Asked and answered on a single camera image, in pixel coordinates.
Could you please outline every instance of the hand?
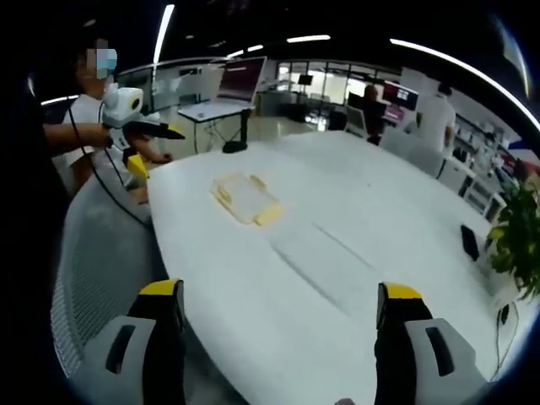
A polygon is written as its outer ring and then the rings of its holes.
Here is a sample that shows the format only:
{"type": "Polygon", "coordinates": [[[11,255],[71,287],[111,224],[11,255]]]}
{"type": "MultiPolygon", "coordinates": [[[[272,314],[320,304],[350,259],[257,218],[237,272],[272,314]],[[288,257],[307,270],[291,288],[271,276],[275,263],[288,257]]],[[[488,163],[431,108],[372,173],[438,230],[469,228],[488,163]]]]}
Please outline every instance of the hand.
{"type": "Polygon", "coordinates": [[[152,158],[152,163],[155,163],[157,165],[164,165],[165,163],[169,163],[171,161],[171,154],[155,154],[155,156],[152,158]]]}
{"type": "Polygon", "coordinates": [[[108,148],[112,144],[109,129],[101,124],[77,124],[83,143],[95,148],[108,148]]]}

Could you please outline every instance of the black ceiling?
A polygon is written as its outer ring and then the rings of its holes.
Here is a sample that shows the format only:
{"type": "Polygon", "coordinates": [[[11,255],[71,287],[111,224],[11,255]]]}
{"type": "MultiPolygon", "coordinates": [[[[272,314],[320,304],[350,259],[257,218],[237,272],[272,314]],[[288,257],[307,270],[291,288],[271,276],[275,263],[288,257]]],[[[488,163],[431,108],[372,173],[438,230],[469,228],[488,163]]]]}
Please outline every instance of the black ceiling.
{"type": "Polygon", "coordinates": [[[117,71],[152,62],[163,10],[175,4],[161,61],[224,56],[262,44],[277,59],[335,59],[400,68],[408,66],[445,79],[484,104],[524,138],[540,134],[505,97],[460,67],[421,52],[392,46],[390,38],[415,42],[452,55],[486,72],[540,117],[538,99],[526,98],[517,69],[503,56],[494,17],[518,40],[531,74],[540,80],[539,48],[532,13],[516,1],[508,6],[451,3],[331,2],[286,0],[77,0],[54,9],[58,43],[68,26],[96,18],[118,53],[117,71]],[[288,44],[289,37],[328,34],[328,41],[288,44]]]}

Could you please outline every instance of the floor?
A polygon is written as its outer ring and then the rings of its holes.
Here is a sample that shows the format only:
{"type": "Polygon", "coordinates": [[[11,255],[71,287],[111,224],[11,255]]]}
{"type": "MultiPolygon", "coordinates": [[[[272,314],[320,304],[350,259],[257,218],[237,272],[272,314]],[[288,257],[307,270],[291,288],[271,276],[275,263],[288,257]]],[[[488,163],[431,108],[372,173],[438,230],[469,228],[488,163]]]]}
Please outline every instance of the floor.
{"type": "MultiPolygon", "coordinates": [[[[174,111],[162,111],[162,122],[176,122],[178,131],[186,137],[183,140],[155,139],[151,145],[161,153],[168,152],[174,159],[183,159],[213,149],[221,149],[225,141],[231,138],[240,139],[240,116],[232,116],[223,120],[197,124],[197,138],[194,138],[194,124],[174,111]]],[[[294,133],[324,130],[324,122],[295,122],[281,116],[254,116],[248,121],[247,140],[269,141],[294,133]]]]}

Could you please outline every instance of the white t-shirt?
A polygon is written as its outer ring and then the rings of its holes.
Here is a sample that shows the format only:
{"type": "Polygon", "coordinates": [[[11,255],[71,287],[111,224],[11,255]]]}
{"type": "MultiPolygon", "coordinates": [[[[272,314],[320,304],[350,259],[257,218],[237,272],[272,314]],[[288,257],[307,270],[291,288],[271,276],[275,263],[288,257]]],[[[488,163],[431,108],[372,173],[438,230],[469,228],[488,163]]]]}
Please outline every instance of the white t-shirt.
{"type": "MultiPolygon", "coordinates": [[[[101,116],[103,111],[100,111],[101,100],[94,99],[86,94],[81,94],[78,99],[76,99],[71,105],[71,112],[73,114],[73,120],[77,123],[99,123],[101,122],[101,116]]],[[[70,124],[71,118],[69,116],[69,111],[66,111],[64,116],[64,124],[70,124]]],[[[111,162],[102,148],[93,148],[91,146],[85,146],[84,151],[87,154],[93,154],[92,161],[94,162],[94,167],[99,167],[101,165],[111,166],[111,162]]],[[[132,176],[127,171],[126,166],[122,162],[122,152],[116,148],[107,148],[112,161],[116,169],[119,171],[124,184],[128,184],[131,181],[132,176]]],[[[61,156],[58,156],[53,159],[53,163],[57,168],[57,171],[64,182],[64,186],[67,188],[67,191],[73,195],[76,190],[75,179],[73,176],[73,169],[71,165],[77,160],[83,158],[84,154],[81,148],[67,152],[61,156]]]]}
{"type": "Polygon", "coordinates": [[[422,122],[417,135],[431,148],[442,152],[445,149],[446,127],[454,127],[456,111],[443,94],[436,94],[421,100],[418,112],[422,114],[422,122]]]}

